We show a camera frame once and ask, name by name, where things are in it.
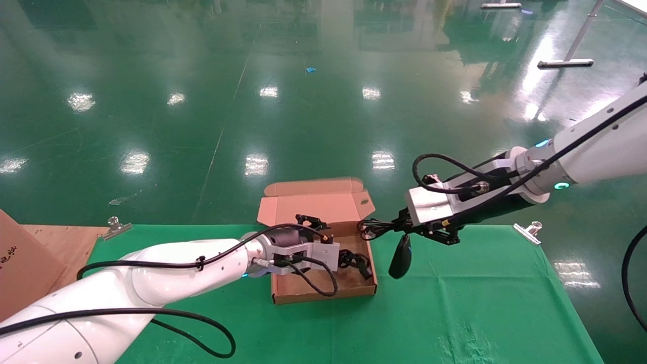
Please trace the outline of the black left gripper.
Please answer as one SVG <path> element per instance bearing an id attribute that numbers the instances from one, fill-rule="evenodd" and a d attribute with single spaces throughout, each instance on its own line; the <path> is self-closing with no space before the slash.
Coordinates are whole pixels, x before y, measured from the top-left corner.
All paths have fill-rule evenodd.
<path id="1" fill-rule="evenodd" d="M 319 219 L 319 217 L 296 214 L 296 221 L 306 231 L 321 232 L 328 230 L 328 224 Z M 268 231 L 265 233 L 265 236 L 276 247 L 292 247 L 306 242 L 306 238 L 301 235 L 300 231 L 291 227 L 282 227 L 277 230 Z"/>

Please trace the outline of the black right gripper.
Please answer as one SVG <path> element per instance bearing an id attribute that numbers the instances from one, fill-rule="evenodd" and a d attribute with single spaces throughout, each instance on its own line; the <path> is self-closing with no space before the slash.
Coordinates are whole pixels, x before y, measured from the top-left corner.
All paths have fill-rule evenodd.
<path id="1" fill-rule="evenodd" d="M 518 210 L 527 209 L 534 204 L 526 201 L 520 195 L 508 195 L 501 200 L 490 203 L 476 212 L 464 214 L 457 219 L 456 224 L 459 226 L 471 225 L 483 222 L 493 217 L 504 216 Z M 404 234 L 420 234 L 429 240 L 439 242 L 445 246 L 453 246 L 459 244 L 459 232 L 461 227 L 451 228 L 447 230 L 432 230 L 428 226 L 414 226 L 408 209 L 402 209 L 398 212 L 398 217 L 391 221 L 391 230 L 395 232 L 402 232 Z"/>

